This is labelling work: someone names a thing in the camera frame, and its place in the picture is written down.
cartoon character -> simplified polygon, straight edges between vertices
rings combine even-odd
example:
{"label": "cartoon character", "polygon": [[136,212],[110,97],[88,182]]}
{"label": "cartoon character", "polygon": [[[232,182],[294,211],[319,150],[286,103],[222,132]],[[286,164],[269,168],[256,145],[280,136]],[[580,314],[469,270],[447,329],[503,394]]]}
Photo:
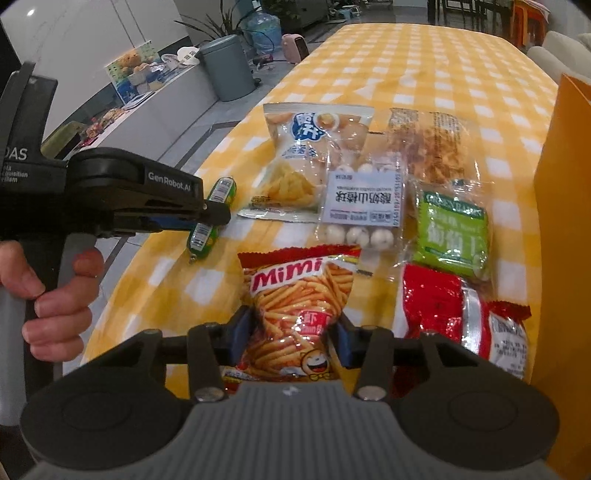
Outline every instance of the cartoon character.
{"label": "cartoon character", "polygon": [[329,371],[329,361],[324,352],[311,350],[301,359],[301,368],[307,375],[319,375]]}

cable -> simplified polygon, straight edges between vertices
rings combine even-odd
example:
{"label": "cable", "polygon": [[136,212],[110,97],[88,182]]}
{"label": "cable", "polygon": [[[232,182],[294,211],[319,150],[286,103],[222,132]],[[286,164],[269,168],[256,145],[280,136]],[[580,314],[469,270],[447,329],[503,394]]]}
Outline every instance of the cable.
{"label": "cable", "polygon": [[271,40],[271,37],[269,35],[267,35],[265,32],[260,32],[258,30],[246,30],[245,28],[241,28],[241,30],[244,32],[250,32],[250,33],[260,33],[260,34],[266,36],[267,39],[271,42],[271,47],[273,47],[273,51],[275,51],[275,43]]}

trash can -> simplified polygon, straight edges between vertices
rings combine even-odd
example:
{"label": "trash can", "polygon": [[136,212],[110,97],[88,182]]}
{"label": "trash can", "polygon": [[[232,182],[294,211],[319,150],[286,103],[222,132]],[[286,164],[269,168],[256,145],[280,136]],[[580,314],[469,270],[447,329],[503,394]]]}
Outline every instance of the trash can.
{"label": "trash can", "polygon": [[248,95],[255,89],[251,69],[238,35],[213,40],[199,53],[213,89],[222,102]]}

green snack package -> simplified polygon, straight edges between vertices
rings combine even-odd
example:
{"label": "green snack package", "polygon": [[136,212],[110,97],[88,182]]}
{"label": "green snack package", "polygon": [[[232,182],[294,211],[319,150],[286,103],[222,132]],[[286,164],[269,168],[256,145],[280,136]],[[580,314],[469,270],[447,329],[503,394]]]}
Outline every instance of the green snack package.
{"label": "green snack package", "polygon": [[464,277],[489,278],[489,217],[469,196],[417,189],[418,239],[413,260]]}
{"label": "green snack package", "polygon": [[[230,206],[235,197],[236,182],[231,177],[222,177],[221,179],[218,179],[213,186],[212,191],[209,192],[207,200],[225,203]],[[191,254],[190,261],[194,262],[198,258],[205,258],[208,256],[218,235],[219,227],[206,225],[205,223],[198,223],[195,225],[187,239],[187,249]]]}

snack bag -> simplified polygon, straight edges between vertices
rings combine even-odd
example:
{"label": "snack bag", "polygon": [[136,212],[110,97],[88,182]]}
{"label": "snack bag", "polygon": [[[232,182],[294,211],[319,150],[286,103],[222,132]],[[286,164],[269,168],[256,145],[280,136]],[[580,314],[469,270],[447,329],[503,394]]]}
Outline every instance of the snack bag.
{"label": "snack bag", "polygon": [[464,279],[420,265],[406,265],[398,285],[392,331],[401,338],[437,332],[523,379],[529,307],[484,301]]}
{"label": "snack bag", "polygon": [[457,117],[392,108],[388,130],[390,147],[407,159],[409,175],[434,184],[480,180],[468,128]]}
{"label": "snack bag", "polygon": [[384,150],[383,138],[369,134],[353,164],[328,162],[319,241],[401,251],[406,164],[399,152]]}
{"label": "snack bag", "polygon": [[413,260],[458,275],[489,280],[491,229],[487,185],[415,183],[417,250]]}
{"label": "snack bag", "polygon": [[326,163],[351,162],[363,148],[374,109],[355,105],[268,103],[275,158],[239,215],[315,222]]}
{"label": "snack bag", "polygon": [[246,301],[261,321],[237,367],[224,367],[229,390],[242,380],[334,378],[323,343],[353,286],[359,248],[321,245],[241,253]]}

